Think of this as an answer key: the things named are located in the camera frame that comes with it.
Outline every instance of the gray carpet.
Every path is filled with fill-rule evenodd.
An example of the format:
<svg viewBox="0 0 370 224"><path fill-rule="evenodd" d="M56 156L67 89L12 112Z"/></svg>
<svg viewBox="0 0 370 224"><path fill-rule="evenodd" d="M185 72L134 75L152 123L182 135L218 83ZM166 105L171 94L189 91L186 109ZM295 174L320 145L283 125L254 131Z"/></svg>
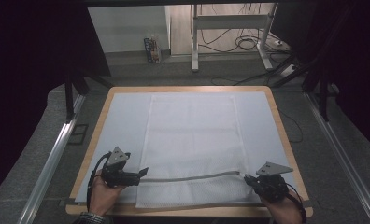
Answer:
<svg viewBox="0 0 370 224"><path fill-rule="evenodd" d="M170 86L170 85L232 85L232 80L264 73L263 65L254 55L239 57L205 57L198 73L191 72L189 58L168 58L165 63L147 64L128 60L115 61L108 56L112 77L106 80L117 86ZM91 91L87 95L78 118L79 124L89 125L84 142L68 145L56 169L50 187L39 208L34 223L70 223L75 217L65 212L65 203L73 187L78 169L89 144L93 128L107 96L107 89L87 80ZM266 78L252 80L242 85L263 85ZM284 127L292 142L301 175L314 209L308 223L368 223L346 175L337 162L319 124L300 91L302 78L273 90ZM52 91L48 108L21 158L0 188L0 223L15 223L43 168L49 153L64 124L64 88ZM354 166L370 188L370 144L342 114L334 99L328 102L331 125L336 131ZM70 142L81 139L72 136ZM123 223L211 223L208 219L122 218ZM222 219L218 223L260 223L260 220Z"/></svg>

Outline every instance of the cable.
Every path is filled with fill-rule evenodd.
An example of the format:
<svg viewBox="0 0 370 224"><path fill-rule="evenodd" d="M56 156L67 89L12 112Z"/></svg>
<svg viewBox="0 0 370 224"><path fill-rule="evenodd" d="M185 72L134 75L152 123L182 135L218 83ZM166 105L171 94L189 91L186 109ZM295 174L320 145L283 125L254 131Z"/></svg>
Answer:
<svg viewBox="0 0 370 224"><path fill-rule="evenodd" d="M233 84L233 86L237 86L237 85L240 85L240 84L242 84L242 83L245 83L245 82L248 82L248 81L251 81L251 80L254 80L254 79L262 78L262 77L268 77L268 79L270 79L270 77L272 77L272 76L274 76L274 75L276 75L276 74L281 73L281 72L284 70L285 65L286 65L286 64L288 64L288 63L290 63L290 62L292 62L292 61L293 61L293 59L294 59L294 56L293 56L293 55L290 55L290 57L288 57L288 58L287 58L283 63L279 64L279 65L275 68L275 70L273 70L273 71L269 71L269 72L266 72L266 73L262 73L262 74L259 74L259 75L257 75L257 76L247 77L247 78L245 78L245 79L243 79L243 80L240 80L240 81L232 80L232 79L224 78L224 77L213 77L213 78L211 78L210 82L211 82L213 85L218 86L218 85L214 82L214 80L215 80L215 79L222 79L222 80L233 81L233 82L235 82L235 83ZM268 79L267 79L267 81L265 81L265 86L268 86Z"/></svg>
<svg viewBox="0 0 370 224"><path fill-rule="evenodd" d="M215 12L215 15L218 15L218 13L215 11L215 9L214 9L214 4L211 4L211 8L212 8L212 10Z"/></svg>
<svg viewBox="0 0 370 224"><path fill-rule="evenodd" d="M282 62L281 64L279 64L276 69L275 69L275 73L272 75L277 75L277 74L281 74L288 66L288 64L290 64L293 60L295 59L295 56L293 54L290 54L290 57L288 57L286 60L284 60L284 62ZM269 86L269 80L270 78L272 77L268 77L265 81L264 81L264 85L265 86Z"/></svg>
<svg viewBox="0 0 370 224"><path fill-rule="evenodd" d="M92 170L92 173L90 175L89 183L87 185L87 199L86 199L86 205L87 205L88 211L90 208L90 199L92 197L93 182L94 182L94 178L96 177L95 173L97 172L98 166L100 165L101 161L103 159L108 159L110 155L111 155L111 152L108 152L103 157L101 157L100 160L98 160L97 164L95 164L94 170Z"/></svg>
<svg viewBox="0 0 370 224"><path fill-rule="evenodd" d="M247 8L247 3L243 4L243 6L240 8L240 10L237 12L237 14L240 14L240 12L241 12L244 8Z"/></svg>
<svg viewBox="0 0 370 224"><path fill-rule="evenodd" d="M235 49L238 49L238 46L236 46L234 49L228 49L228 50L220 50L220 49L213 49L207 45L199 45L199 47L204 47L204 48L208 48L208 49L212 49L212 50L215 50L217 52L221 52L221 53L227 53L227 52L231 52L231 51L234 51Z"/></svg>
<svg viewBox="0 0 370 224"><path fill-rule="evenodd" d="M304 204L302 203L302 199L301 199L301 196L299 196L299 194L298 194L298 192L296 191L296 189L292 186L292 185L290 185L290 184L288 184L288 183L286 183L288 186L290 186L292 189L293 189L293 191L296 193L296 195L298 196L298 199L299 199L299 201L298 200L296 200L290 193L287 193L286 194L286 197L288 198L288 199L290 199L293 203L295 203L295 205L298 207L298 209L299 209L299 212L301 213L301 218L302 218L302 223L306 223L307 222L307 215L306 215L306 210L305 210L305 208L304 208Z"/></svg>
<svg viewBox="0 0 370 224"><path fill-rule="evenodd" d="M202 31L202 39L203 39L203 42L205 42L205 44L209 45L211 43L214 43L215 41L217 41L218 39L220 39L223 35L225 35L226 33L228 33L229 31L231 31L232 29L227 29L225 32L223 32L221 35L219 35L217 38L215 38L214 40L212 41L209 41L208 43L205 41L205 36L203 34L203 30Z"/></svg>
<svg viewBox="0 0 370 224"><path fill-rule="evenodd" d="M294 123L295 123L295 125L298 127L299 132L300 132L300 134L301 134L301 139L300 139L300 140L293 141L293 140L290 140L290 139L289 139L289 141L290 141L291 143L301 143L301 142L303 142L303 141L304 141L304 132L302 132L302 129L301 129L301 127L299 126L298 122L296 122L296 120L295 120L295 119L293 119L293 118L291 118L290 116L286 115L286 114L285 114L284 112L282 112L280 109L277 109L277 110L278 110L278 112L280 112L282 115L284 115L287 119L292 120L292 122L294 122Z"/></svg>

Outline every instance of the metal frame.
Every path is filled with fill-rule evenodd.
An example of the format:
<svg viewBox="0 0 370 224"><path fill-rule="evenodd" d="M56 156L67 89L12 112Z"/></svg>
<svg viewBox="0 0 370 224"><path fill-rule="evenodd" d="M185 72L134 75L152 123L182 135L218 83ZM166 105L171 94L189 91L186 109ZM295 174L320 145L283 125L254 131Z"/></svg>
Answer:
<svg viewBox="0 0 370 224"><path fill-rule="evenodd" d="M336 159L339 164L342 166L343 171L345 172L348 180L356 192L363 209L370 219L370 191L369 188L363 183L360 175L358 174L356 168L351 163L346 150L340 144L339 139L336 137L334 130L331 128L329 122L325 121L324 117L320 114L318 109L318 102L313 93L305 93L305 97L309 102L309 106L313 111L314 116L316 117L317 122L319 123L322 132L325 134L331 149L333 150Z"/></svg>
<svg viewBox="0 0 370 224"><path fill-rule="evenodd" d="M265 69L273 70L264 46L275 16L276 7L277 3L272 6L267 15L198 16L197 5L193 5L192 71L199 71L197 31L215 29L264 29L261 42L257 43L257 49Z"/></svg>
<svg viewBox="0 0 370 224"><path fill-rule="evenodd" d="M71 132L77 122L79 111L83 105L84 99L84 96L78 95L74 103L74 117L69 123L64 124L63 128L61 129L53 149L50 152L48 160L46 161L45 166L43 167L43 170L36 181L33 191L31 192L31 195L21 212L21 216L17 222L18 224L33 223L39 206L41 205L43 197L45 196L45 193L49 187L50 181L53 178L54 172L56 171L60 158L63 155L69 136L71 135Z"/></svg>

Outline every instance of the sleeve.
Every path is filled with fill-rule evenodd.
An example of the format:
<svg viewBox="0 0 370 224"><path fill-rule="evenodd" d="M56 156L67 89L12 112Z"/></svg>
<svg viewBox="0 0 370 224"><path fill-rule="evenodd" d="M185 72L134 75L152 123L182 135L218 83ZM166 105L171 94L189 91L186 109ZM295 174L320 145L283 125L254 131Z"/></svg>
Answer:
<svg viewBox="0 0 370 224"><path fill-rule="evenodd" d="M103 224L105 219L94 213L82 212L72 224Z"/></svg>

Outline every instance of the wooden frame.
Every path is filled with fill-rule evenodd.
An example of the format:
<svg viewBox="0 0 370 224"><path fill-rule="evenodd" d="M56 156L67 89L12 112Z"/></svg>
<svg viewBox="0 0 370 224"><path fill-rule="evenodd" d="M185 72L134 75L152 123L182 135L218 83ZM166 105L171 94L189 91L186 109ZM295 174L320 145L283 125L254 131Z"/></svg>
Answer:
<svg viewBox="0 0 370 224"><path fill-rule="evenodd" d="M299 173L298 165L293 156L292 148L284 130L278 108L275 103L272 92L265 86L242 86L242 87L224 87L224 86L192 86L192 87L114 87L110 89L106 102L101 111L100 117L92 134L92 139L86 152L83 163L81 164L77 180L70 194L70 200L77 197L80 184L84 179L86 172L90 166L94 150L97 146L100 133L103 129L111 101L115 93L121 92L231 92L231 91L263 91L266 94L270 109L272 111L275 123L277 125L278 134L284 147L288 162L293 168L293 176L298 186L298 193L305 201L308 201L308 195L301 174ZM81 212L86 212L86 204L68 204L66 212L71 215L78 215ZM306 207L307 216L313 215L312 207ZM117 204L109 215L113 216L150 216L150 217L271 217L270 213L263 204L209 204L192 207L180 208L165 208L165 209L145 209L135 208L134 203Z"/></svg>

